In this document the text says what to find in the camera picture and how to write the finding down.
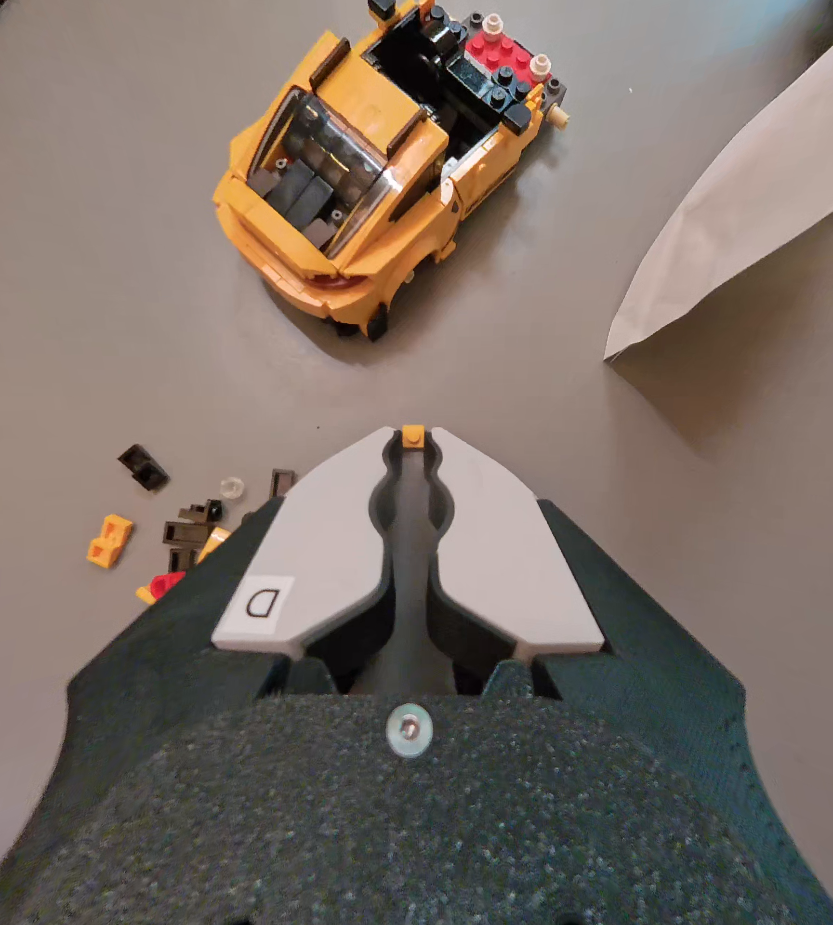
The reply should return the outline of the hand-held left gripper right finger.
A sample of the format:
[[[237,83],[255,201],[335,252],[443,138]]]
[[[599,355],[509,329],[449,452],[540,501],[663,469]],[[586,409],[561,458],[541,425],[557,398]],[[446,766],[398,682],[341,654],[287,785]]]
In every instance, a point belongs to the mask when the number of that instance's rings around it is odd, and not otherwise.
[[[483,685],[502,661],[601,651],[604,634],[536,494],[444,428],[430,431],[426,454],[437,529],[426,629],[456,678]]]

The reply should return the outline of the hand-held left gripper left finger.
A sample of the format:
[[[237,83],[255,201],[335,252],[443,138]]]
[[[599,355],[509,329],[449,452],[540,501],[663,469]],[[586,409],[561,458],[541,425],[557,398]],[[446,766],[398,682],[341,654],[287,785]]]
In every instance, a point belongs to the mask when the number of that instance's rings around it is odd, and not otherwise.
[[[211,634],[216,649],[314,658],[342,684],[385,647],[396,616],[384,498],[396,437],[380,427],[288,491]]]

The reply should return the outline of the large pile of toy bricks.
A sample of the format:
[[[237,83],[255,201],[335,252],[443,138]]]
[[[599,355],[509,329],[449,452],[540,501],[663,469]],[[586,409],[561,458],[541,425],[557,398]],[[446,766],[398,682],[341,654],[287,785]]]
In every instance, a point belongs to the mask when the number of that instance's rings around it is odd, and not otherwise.
[[[122,452],[119,462],[149,493],[158,492],[170,481],[165,468],[142,444],[135,443]],[[136,597],[143,604],[155,605],[229,538],[230,531],[223,526],[225,503],[240,501],[245,492],[246,485],[240,478],[225,478],[220,482],[218,497],[182,508],[177,519],[164,524],[168,571],[136,589]],[[107,515],[98,536],[89,544],[86,560],[103,569],[114,568],[125,553],[133,532],[133,521],[120,515]]]

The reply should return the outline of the torn white paper bag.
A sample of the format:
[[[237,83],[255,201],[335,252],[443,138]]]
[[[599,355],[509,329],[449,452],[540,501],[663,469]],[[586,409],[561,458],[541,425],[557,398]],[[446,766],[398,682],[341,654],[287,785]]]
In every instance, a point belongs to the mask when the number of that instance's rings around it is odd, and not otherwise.
[[[608,330],[604,361],[833,213],[833,46],[737,133],[670,216]]]

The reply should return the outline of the yellow toy brick car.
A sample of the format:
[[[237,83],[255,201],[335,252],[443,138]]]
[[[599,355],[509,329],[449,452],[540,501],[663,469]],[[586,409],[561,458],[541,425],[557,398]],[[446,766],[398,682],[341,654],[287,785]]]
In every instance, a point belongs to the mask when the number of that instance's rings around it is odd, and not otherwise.
[[[376,26],[325,32],[230,143],[213,202],[263,281],[341,337],[387,332],[391,303],[514,172],[566,85],[502,17],[368,2]]]

